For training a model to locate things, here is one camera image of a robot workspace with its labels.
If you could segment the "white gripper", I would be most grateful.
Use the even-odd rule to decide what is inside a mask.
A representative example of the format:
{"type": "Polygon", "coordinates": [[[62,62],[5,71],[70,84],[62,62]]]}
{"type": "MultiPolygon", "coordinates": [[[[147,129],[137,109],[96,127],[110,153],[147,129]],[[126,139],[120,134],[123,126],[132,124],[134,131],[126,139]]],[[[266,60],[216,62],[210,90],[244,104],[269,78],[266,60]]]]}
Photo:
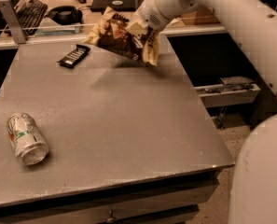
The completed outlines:
{"type": "Polygon", "coordinates": [[[131,35],[146,35],[148,28],[162,31],[175,17],[193,12],[195,0],[144,0],[126,26],[131,35]]]}

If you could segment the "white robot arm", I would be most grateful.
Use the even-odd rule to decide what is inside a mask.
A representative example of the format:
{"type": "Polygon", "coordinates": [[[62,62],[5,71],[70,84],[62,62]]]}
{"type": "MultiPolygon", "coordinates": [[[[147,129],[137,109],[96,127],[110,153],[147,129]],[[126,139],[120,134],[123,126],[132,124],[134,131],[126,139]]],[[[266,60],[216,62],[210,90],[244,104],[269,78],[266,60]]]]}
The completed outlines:
{"type": "MultiPolygon", "coordinates": [[[[144,35],[207,7],[277,97],[277,12],[259,0],[144,0],[126,30],[144,35]]],[[[245,139],[234,167],[228,224],[277,224],[277,115],[245,139]]]]}

